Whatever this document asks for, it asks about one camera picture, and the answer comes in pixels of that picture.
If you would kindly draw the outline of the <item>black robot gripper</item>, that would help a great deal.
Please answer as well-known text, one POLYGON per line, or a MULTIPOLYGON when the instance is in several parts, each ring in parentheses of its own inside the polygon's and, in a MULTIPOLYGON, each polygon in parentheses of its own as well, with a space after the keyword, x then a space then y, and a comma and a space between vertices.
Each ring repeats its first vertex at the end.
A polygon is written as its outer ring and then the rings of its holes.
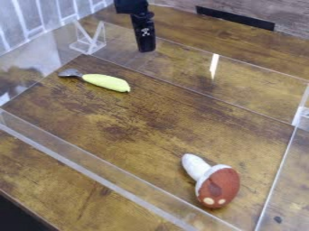
POLYGON ((155 23, 152 12, 147 12, 147 0, 115 0, 114 1, 118 14, 131 14, 135 39, 139 52, 155 50, 155 23))

